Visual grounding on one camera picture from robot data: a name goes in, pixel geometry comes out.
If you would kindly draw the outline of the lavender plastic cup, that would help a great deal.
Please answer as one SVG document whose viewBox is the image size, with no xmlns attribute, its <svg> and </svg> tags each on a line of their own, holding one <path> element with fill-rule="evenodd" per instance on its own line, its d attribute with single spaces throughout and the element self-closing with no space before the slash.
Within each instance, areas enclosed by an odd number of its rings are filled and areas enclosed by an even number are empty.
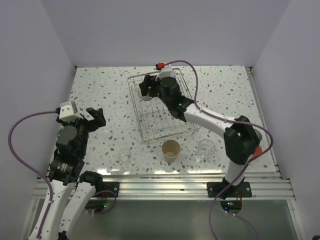
<svg viewBox="0 0 320 240">
<path fill-rule="evenodd" d="M 172 78 L 176 78 L 176 74 L 175 74 L 175 72 L 174 72 L 174 71 L 172 71 L 172 72 L 170 73 L 170 77 L 172 77 Z"/>
</svg>

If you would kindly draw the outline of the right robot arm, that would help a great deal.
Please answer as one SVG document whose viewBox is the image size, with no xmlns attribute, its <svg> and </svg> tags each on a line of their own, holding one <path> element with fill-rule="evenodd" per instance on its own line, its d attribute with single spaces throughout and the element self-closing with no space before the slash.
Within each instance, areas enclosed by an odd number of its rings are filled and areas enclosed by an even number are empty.
<svg viewBox="0 0 320 240">
<path fill-rule="evenodd" d="M 201 108 L 182 94 L 177 80 L 171 76 L 146 75 L 138 86 L 142 100 L 159 98 L 173 118 L 206 128 L 224 140 L 229 165 L 222 189 L 227 196 L 235 196 L 245 178 L 245 165 L 262 140 L 261 133 L 250 125 L 249 119 L 243 115 L 238 118 L 222 116 Z"/>
</svg>

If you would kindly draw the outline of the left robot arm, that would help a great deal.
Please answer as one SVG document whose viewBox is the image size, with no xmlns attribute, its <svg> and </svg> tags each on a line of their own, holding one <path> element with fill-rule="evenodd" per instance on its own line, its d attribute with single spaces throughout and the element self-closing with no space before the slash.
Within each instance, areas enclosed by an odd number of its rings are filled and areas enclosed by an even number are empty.
<svg viewBox="0 0 320 240">
<path fill-rule="evenodd" d="M 31 240 L 66 240 L 92 196 L 103 193 L 102 176 L 96 172 L 82 173 L 89 134 L 106 126 L 103 109 L 86 110 L 92 119 L 65 105 L 58 110 L 61 124 L 55 143 L 53 160 L 46 180 L 49 187 Z"/>
</svg>

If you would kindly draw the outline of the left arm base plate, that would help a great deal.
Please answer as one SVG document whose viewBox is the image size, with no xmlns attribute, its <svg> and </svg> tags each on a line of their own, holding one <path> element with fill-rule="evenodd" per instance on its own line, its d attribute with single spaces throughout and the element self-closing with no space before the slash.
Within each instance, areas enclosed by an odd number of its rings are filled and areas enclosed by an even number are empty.
<svg viewBox="0 0 320 240">
<path fill-rule="evenodd" d="M 108 197 L 118 197 L 120 189 L 119 182 L 102 182 L 99 183 L 98 186 L 88 182 L 78 182 L 75 186 L 75 190 L 72 193 L 72 197 L 76 199 L 83 199 L 83 198 L 92 198 L 98 197 L 101 198 L 102 196 L 107 195 Z"/>
</svg>

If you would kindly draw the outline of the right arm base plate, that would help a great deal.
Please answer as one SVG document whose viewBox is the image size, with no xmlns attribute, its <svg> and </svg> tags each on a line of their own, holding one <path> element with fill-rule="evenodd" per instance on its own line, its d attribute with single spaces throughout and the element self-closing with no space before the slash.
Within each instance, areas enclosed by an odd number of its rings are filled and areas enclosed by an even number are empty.
<svg viewBox="0 0 320 240">
<path fill-rule="evenodd" d="M 224 182 L 207 182 L 206 189 L 209 198 L 218 198 L 226 199 L 226 198 L 251 198 L 253 196 L 251 185 L 249 182 L 241 182 L 237 186 L 231 185 L 227 190 L 223 193 L 221 191 L 227 186 L 227 183 Z"/>
</svg>

